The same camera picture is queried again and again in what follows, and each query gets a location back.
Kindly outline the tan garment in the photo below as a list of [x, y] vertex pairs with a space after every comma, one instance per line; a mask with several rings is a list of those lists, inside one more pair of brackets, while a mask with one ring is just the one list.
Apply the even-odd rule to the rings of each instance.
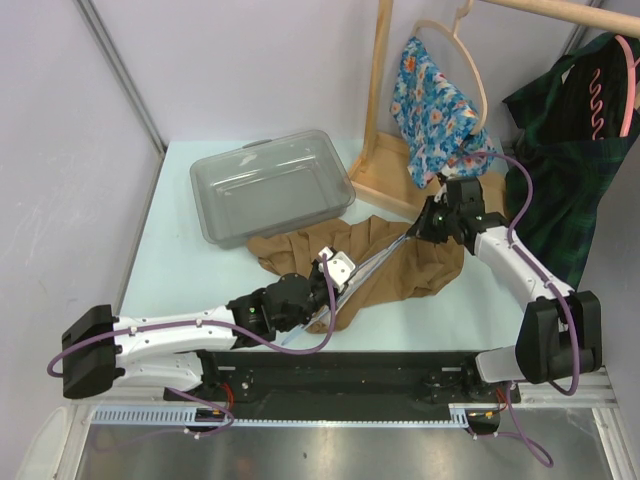
[[[331, 219], [291, 233], [255, 236], [247, 242], [247, 249], [271, 273], [307, 276], [312, 261], [326, 246], [362, 264], [408, 229], [406, 222], [390, 222], [375, 215], [356, 224]], [[460, 275], [463, 264], [464, 249], [453, 240], [433, 244], [408, 239], [339, 308], [336, 329], [348, 328], [363, 308], [439, 293]]]

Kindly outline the blue wire hanger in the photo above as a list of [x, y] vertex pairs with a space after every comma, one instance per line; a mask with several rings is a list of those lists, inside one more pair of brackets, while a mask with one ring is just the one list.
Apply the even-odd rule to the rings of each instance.
[[388, 247], [382, 249], [379, 253], [373, 255], [370, 259], [365, 260], [361, 264], [356, 264], [358, 270], [349, 282], [349, 285], [342, 293], [337, 290], [335, 294], [335, 306], [324, 307], [307, 326], [300, 325], [295, 327], [292, 332], [284, 339], [282, 345], [286, 346], [291, 341], [301, 335], [303, 331], [310, 332], [313, 327], [329, 327], [331, 324], [337, 326], [337, 313], [346, 304], [346, 302], [362, 287], [365, 282], [376, 273], [382, 265], [389, 259], [392, 254], [399, 249], [407, 241], [406, 234], [399, 236]]

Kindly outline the blue floral skirt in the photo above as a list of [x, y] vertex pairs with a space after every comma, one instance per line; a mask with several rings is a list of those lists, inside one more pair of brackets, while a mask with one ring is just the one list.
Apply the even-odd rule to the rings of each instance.
[[415, 36], [402, 51], [390, 113], [409, 148], [407, 170], [417, 187], [426, 188], [437, 176], [476, 177], [489, 170], [487, 154], [495, 147], [484, 128], [471, 134], [475, 106]]

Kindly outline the green plaid garment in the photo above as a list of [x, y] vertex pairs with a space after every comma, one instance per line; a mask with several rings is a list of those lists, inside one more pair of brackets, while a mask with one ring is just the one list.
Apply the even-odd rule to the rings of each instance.
[[596, 228], [597, 208], [639, 136], [633, 111], [625, 138], [591, 139], [588, 86], [603, 33], [560, 57], [542, 76], [504, 99], [522, 137], [515, 158], [526, 168], [506, 175], [506, 206], [522, 212], [516, 232], [559, 279], [578, 287]]

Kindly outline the beige wooden hanger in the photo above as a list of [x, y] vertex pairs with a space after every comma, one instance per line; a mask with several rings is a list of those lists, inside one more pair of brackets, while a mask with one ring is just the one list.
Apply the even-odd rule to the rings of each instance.
[[451, 27], [447, 27], [442, 23], [439, 23], [434, 20], [423, 19], [418, 20], [413, 25], [413, 29], [411, 32], [411, 36], [416, 36], [419, 31], [423, 28], [431, 29], [439, 32], [444, 36], [446, 40], [454, 47], [454, 49], [461, 56], [464, 65], [472, 74], [472, 80], [476, 87], [477, 93], [479, 95], [479, 103], [478, 103], [478, 111], [477, 111], [477, 121], [474, 125], [474, 129], [471, 131], [472, 135], [477, 135], [479, 132], [483, 130], [486, 124], [487, 116], [488, 116], [488, 99], [484, 87], [484, 83], [482, 81], [480, 72], [474, 62], [469, 50], [463, 44], [459, 37], [459, 29], [460, 24], [463, 18], [465, 18], [472, 10], [474, 6], [474, 0], [467, 0], [462, 6], [458, 7], [455, 12], [454, 20]]

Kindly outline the pink plastic hanger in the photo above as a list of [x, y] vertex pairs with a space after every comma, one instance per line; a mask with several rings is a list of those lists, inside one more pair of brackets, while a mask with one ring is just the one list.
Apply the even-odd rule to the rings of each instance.
[[592, 140], [629, 136], [638, 65], [631, 42], [619, 34], [596, 53], [588, 86]]

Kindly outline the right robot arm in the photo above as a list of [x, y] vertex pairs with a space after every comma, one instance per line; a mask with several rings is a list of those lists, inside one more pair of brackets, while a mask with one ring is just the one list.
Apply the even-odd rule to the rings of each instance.
[[486, 212], [476, 178], [446, 181], [424, 206], [408, 236], [434, 244], [454, 240], [487, 265], [508, 287], [523, 311], [514, 345], [476, 356], [463, 373], [461, 388], [484, 401], [499, 382], [553, 383], [602, 366], [601, 304], [590, 291], [577, 292], [524, 246], [506, 218]]

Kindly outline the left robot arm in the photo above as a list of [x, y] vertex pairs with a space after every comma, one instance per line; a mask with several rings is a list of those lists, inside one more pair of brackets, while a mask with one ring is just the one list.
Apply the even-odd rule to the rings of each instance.
[[283, 352], [278, 333], [307, 325], [323, 309], [337, 309], [342, 286], [331, 276], [286, 274], [227, 304], [155, 318], [116, 316], [108, 305], [90, 308], [61, 337], [62, 351], [47, 372], [62, 381], [67, 399], [103, 394], [113, 386], [161, 387], [214, 397], [221, 376], [206, 352], [265, 346]]

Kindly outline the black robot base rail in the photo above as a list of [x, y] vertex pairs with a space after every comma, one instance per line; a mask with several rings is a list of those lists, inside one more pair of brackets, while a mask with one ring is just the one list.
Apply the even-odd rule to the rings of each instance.
[[425, 424], [451, 419], [450, 407], [497, 423], [506, 382], [487, 383], [473, 352], [200, 352], [202, 382], [189, 394], [229, 401], [238, 421]]

